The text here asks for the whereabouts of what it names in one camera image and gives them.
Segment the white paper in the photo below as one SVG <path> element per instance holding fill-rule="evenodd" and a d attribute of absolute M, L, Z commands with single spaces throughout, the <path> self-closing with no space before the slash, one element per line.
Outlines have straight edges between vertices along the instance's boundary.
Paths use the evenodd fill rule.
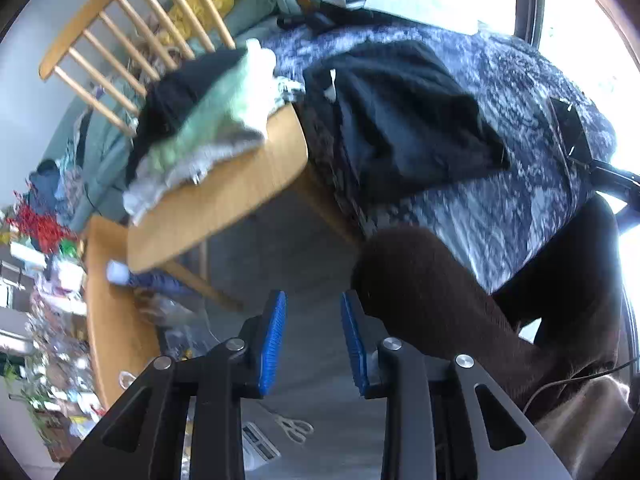
<path fill-rule="evenodd" d="M 468 0 L 366 0 L 364 9 L 376 10 L 454 32 L 478 32 L 478 17 Z"/>

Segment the chair seat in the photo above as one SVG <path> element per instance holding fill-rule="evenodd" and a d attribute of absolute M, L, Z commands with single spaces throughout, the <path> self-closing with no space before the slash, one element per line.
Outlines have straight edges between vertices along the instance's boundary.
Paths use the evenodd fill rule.
<path fill-rule="evenodd" d="M 258 150 L 215 166 L 198 185 L 167 193 L 140 225 L 129 227 L 127 261 L 134 272 L 158 267 L 248 215 L 304 170 L 306 142 L 291 104 L 267 122 Z"/>

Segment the black jacket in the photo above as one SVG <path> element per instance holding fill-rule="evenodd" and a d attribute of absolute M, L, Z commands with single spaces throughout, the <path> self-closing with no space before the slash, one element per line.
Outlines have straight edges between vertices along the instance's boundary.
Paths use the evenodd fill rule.
<path fill-rule="evenodd" d="M 365 43 L 303 75 L 306 102 L 344 144 L 363 204 L 509 167 L 478 102 L 422 43 Z"/>

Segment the chair backrest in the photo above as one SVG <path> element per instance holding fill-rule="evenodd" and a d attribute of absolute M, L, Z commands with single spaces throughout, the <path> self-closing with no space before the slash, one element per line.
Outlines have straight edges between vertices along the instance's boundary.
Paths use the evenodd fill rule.
<path fill-rule="evenodd" d="M 73 19 L 66 24 L 66 27 L 55 39 L 53 44 L 49 47 L 49 51 L 45 54 L 45 57 L 40 63 L 38 73 L 42 80 L 47 80 L 52 73 L 59 76 L 65 83 L 78 94 L 78 96 L 87 104 L 93 106 L 101 114 L 103 114 L 108 120 L 115 126 L 123 131 L 128 136 L 134 136 L 135 131 L 129 127 L 121 118 L 119 118 L 113 111 L 107 106 L 98 101 L 89 91 L 87 91 L 81 84 L 75 81 L 69 74 L 62 70 L 59 66 L 60 61 L 67 54 L 71 56 L 78 65 L 84 68 L 89 76 L 101 85 L 104 90 L 109 93 L 119 104 L 121 104 L 131 114 L 137 115 L 139 113 L 138 108 L 127 97 L 125 97 L 98 69 L 96 69 L 89 61 L 84 58 L 75 48 L 74 45 L 80 37 L 86 38 L 94 48 L 106 59 L 111 66 L 118 72 L 143 98 L 146 97 L 146 90 L 140 82 L 133 77 L 126 69 L 125 66 L 120 63 L 115 56 L 100 42 L 98 39 L 88 30 L 89 26 L 96 20 L 100 20 L 117 38 L 122 44 L 127 53 L 140 65 L 141 69 L 152 79 L 159 80 L 160 76 L 158 72 L 147 62 L 145 57 L 136 49 L 136 47 L 127 39 L 126 35 L 116 26 L 113 20 L 105 12 L 105 8 L 112 2 L 116 3 L 122 8 L 127 17 L 132 21 L 137 31 L 146 39 L 148 46 L 153 50 L 159 58 L 164 62 L 168 70 L 174 70 L 177 68 L 176 62 L 169 55 L 167 49 L 160 43 L 158 38 L 153 34 L 151 29 L 145 23 L 145 20 L 136 12 L 133 6 L 127 0 L 89 0 L 82 6 Z M 162 5 L 158 0 L 145 0 L 151 7 L 153 13 L 158 18 L 159 23 L 166 29 L 166 31 L 174 39 L 176 46 L 180 49 L 183 56 L 187 59 L 193 59 L 194 53 L 184 40 L 177 27 L 175 27 L 169 15 L 162 8 Z M 173 0 L 177 4 L 184 14 L 184 16 L 190 21 L 191 26 L 196 37 L 200 40 L 200 43 L 208 51 L 214 50 L 213 43 L 211 42 L 207 32 L 204 30 L 195 13 L 191 10 L 191 7 L 187 4 L 187 0 Z M 212 0 L 200 0 L 206 12 L 210 14 L 213 22 L 222 38 L 223 43 L 229 48 L 235 48 L 235 43 L 231 34 L 225 26 L 218 10 L 213 4 Z"/>

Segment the leg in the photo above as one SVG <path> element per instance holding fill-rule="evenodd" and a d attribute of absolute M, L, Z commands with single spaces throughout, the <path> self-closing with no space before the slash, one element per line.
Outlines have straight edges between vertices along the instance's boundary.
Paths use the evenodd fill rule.
<path fill-rule="evenodd" d="M 611 368 L 621 326 L 616 219 L 597 196 L 494 294 L 510 324 L 542 318 L 535 343 L 562 354 L 572 375 Z"/>
<path fill-rule="evenodd" d="M 424 354 L 475 358 L 520 407 L 568 363 L 518 337 L 474 277 L 430 231 L 383 230 L 364 247 L 352 287 L 364 311 Z M 552 400 L 543 408 L 553 407 Z"/>

